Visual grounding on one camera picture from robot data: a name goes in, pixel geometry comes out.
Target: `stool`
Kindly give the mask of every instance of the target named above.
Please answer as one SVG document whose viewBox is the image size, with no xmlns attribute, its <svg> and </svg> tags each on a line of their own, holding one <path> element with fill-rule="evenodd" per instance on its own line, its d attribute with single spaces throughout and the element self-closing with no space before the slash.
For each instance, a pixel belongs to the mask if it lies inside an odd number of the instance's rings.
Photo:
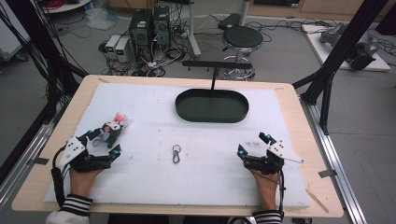
<svg viewBox="0 0 396 224">
<path fill-rule="evenodd" d="M 262 46 L 262 34 L 250 27 L 246 26 L 233 26 L 224 31 L 222 36 L 223 44 L 226 49 L 232 49 L 236 51 L 236 56 L 228 56 L 222 60 L 222 62 L 234 59 L 236 63 L 244 61 L 250 63 L 246 58 L 242 57 L 242 53 L 251 53 Z M 231 71 L 219 70 L 219 73 L 224 75 L 223 79 L 235 78 L 247 80 L 248 77 L 254 77 L 254 68 L 249 69 L 250 71 L 241 71 L 240 69 L 233 69 Z"/>
</svg>

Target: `human hand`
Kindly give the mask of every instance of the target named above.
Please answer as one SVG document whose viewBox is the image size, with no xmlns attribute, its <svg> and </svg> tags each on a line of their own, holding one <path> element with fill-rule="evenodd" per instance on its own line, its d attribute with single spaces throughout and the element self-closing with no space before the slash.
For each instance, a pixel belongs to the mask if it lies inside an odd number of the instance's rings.
<svg viewBox="0 0 396 224">
<path fill-rule="evenodd" d="M 257 191 L 263 210 L 276 210 L 276 189 L 279 183 L 279 174 L 263 175 L 260 171 L 249 170 L 256 180 Z"/>
<path fill-rule="evenodd" d="M 95 178 L 102 172 L 102 170 L 78 173 L 73 168 L 70 168 L 69 172 L 71 185 L 70 193 L 88 198 Z"/>
</svg>

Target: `carabiner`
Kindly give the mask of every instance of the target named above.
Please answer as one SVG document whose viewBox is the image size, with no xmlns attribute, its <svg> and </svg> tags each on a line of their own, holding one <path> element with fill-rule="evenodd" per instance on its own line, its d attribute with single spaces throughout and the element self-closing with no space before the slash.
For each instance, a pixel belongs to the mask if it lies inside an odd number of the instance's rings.
<svg viewBox="0 0 396 224">
<path fill-rule="evenodd" d="M 173 162 L 174 162 L 174 164 L 177 164 L 177 163 L 180 162 L 180 157 L 178 156 L 178 153 L 181 151 L 181 146 L 179 146 L 179 145 L 174 145 L 174 146 L 173 146 L 173 151 L 174 151 Z"/>
</svg>

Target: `white foam board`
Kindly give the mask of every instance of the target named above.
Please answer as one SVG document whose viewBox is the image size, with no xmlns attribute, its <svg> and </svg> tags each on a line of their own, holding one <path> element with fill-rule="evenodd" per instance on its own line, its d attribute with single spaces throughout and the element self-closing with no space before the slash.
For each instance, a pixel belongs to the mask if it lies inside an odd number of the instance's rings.
<svg viewBox="0 0 396 224">
<path fill-rule="evenodd" d="M 254 178 L 236 152 L 243 144 L 251 154 L 265 155 L 268 145 L 259 132 L 289 144 L 276 93 L 238 89 L 249 101 L 249 111 L 238 123 L 202 123 L 181 119 L 175 99 L 188 87 L 111 84 L 98 86 L 76 136 L 101 127 L 117 112 L 131 124 L 118 139 L 122 148 L 112 167 L 97 177 L 92 188 L 96 203 L 259 205 Z M 174 164 L 172 147 L 181 146 Z M 106 144 L 88 145 L 92 154 L 106 154 Z M 286 207 L 307 207 L 299 164 L 284 166 Z M 68 177 L 65 193 L 69 192 Z M 55 202 L 53 186 L 45 199 Z"/>
</svg>

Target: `sleeve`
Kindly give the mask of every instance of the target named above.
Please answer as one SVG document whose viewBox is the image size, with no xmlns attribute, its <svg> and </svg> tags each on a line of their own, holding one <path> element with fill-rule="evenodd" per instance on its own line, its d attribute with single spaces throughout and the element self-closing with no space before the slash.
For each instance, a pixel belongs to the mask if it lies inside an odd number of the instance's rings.
<svg viewBox="0 0 396 224">
<path fill-rule="evenodd" d="M 266 210 L 253 213 L 254 219 L 257 224 L 271 223 L 278 224 L 282 222 L 282 217 L 277 210 Z"/>
<path fill-rule="evenodd" d="M 58 212 L 49 214 L 46 224 L 89 224 L 92 199 L 69 194 Z"/>
</svg>

